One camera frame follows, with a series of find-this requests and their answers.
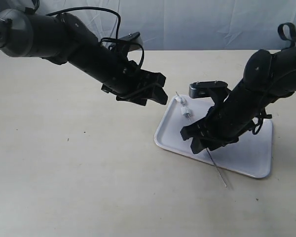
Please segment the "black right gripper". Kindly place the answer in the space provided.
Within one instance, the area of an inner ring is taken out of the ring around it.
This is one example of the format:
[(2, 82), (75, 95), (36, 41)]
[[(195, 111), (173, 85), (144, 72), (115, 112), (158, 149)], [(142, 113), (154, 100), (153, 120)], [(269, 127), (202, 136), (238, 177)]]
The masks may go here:
[(254, 99), (227, 98), (217, 109), (211, 109), (203, 119), (202, 129), (198, 123), (180, 130), (184, 141), (193, 138), (190, 148), (198, 154), (207, 148), (219, 148), (236, 143), (239, 136), (254, 127)]

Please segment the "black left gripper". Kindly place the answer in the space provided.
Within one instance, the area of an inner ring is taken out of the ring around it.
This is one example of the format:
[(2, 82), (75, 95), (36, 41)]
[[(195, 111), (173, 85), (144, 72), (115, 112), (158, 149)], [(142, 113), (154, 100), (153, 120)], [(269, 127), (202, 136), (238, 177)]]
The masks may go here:
[(115, 60), (101, 61), (101, 90), (116, 96), (117, 101), (138, 102), (145, 106), (148, 100), (166, 105), (168, 95), (161, 86), (165, 85), (166, 77), (139, 69), (134, 61)]

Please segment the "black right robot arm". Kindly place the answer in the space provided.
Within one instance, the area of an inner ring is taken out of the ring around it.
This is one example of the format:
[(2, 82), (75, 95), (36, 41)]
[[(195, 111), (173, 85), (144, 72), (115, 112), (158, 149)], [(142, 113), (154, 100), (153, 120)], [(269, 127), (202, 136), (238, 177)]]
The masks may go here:
[(210, 97), (214, 105), (205, 117), (181, 129), (183, 140), (191, 139), (191, 151), (198, 154), (236, 143), (247, 131), (258, 134), (265, 119), (265, 108), (296, 92), (296, 46), (276, 53), (258, 50), (248, 60), (242, 79), (232, 89), (224, 81), (194, 82), (189, 86), (192, 99)]

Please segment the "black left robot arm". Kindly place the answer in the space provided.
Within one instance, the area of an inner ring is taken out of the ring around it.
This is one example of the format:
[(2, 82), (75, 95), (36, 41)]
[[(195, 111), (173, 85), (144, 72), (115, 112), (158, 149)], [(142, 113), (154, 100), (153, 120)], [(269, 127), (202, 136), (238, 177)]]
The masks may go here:
[(10, 57), (39, 57), (56, 65), (70, 63), (102, 84), (118, 101), (165, 105), (166, 78), (142, 69), (128, 53), (142, 49), (140, 33), (98, 39), (76, 16), (55, 17), (7, 9), (0, 14), (0, 51)]

